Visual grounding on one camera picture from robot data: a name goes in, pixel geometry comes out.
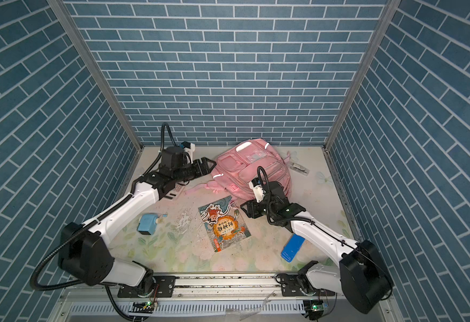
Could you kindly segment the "pink student backpack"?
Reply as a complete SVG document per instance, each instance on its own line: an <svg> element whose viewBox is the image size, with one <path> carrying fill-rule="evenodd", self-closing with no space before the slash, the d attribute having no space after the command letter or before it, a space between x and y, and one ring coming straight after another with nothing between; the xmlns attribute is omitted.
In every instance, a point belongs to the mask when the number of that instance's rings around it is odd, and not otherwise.
<svg viewBox="0 0 470 322"><path fill-rule="evenodd" d="M216 158L212 180L185 191L187 195L201 189L216 193L228 192L234 201L248 201L254 198L250 182L257 177L257 168L263 167L269 180L279 182L286 197L292 192L292 181L287 162L268 142L262 138L240 143Z"/></svg>

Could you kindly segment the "colourful illustrated book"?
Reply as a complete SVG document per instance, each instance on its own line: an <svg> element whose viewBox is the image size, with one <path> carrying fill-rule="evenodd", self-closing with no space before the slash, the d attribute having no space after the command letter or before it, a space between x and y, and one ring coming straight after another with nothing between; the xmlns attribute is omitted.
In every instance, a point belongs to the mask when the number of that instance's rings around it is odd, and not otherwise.
<svg viewBox="0 0 470 322"><path fill-rule="evenodd" d="M251 236L231 196L210 202L198 210L214 252L221 252Z"/></svg>

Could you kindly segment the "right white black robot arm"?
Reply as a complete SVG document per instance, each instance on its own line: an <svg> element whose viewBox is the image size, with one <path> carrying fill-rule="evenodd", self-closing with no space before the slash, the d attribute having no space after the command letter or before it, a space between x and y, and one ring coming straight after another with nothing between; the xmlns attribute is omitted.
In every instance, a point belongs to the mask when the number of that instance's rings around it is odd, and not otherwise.
<svg viewBox="0 0 470 322"><path fill-rule="evenodd" d="M254 199L243 204L248 217L265 216L270 225L289 230L327 255L334 263L318 261L305 265L293 284L311 295L322 289L345 296L359 312L367 314L378 302L393 294L393 281L376 246L368 240L357 242L322 224L306 208L289 202L276 181L255 178L249 184Z"/></svg>

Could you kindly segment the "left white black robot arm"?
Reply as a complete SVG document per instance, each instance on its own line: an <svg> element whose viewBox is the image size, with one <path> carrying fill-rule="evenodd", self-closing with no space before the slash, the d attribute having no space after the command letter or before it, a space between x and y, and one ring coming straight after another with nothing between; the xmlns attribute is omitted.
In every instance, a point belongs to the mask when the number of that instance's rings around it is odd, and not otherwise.
<svg viewBox="0 0 470 322"><path fill-rule="evenodd" d="M137 178L124 198L80 225L68 224L61 235L59 267L89 286L119 284L149 292L154 272L142 264L114 258L109 245L127 224L177 185L213 171L215 161L206 157L194 160L191 151L180 146L164 149L159 163Z"/></svg>

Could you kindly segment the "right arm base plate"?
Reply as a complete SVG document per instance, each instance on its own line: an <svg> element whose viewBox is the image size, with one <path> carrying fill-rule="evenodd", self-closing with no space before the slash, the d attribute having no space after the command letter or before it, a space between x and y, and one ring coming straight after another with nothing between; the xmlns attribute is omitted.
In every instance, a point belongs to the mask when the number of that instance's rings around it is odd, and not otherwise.
<svg viewBox="0 0 470 322"><path fill-rule="evenodd" d="M280 286L284 297L316 297L316 296L334 296L336 293L324 288L315 288L307 280L306 275L289 275L278 273L275 281Z"/></svg>

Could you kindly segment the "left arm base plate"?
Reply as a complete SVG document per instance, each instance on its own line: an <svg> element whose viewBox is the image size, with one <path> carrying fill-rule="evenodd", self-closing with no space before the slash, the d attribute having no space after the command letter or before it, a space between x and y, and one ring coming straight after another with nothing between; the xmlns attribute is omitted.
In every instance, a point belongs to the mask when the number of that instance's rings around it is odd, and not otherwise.
<svg viewBox="0 0 470 322"><path fill-rule="evenodd" d="M176 276L151 276L136 287L122 284L118 291L118 297L121 299L171 298L176 280Z"/></svg>

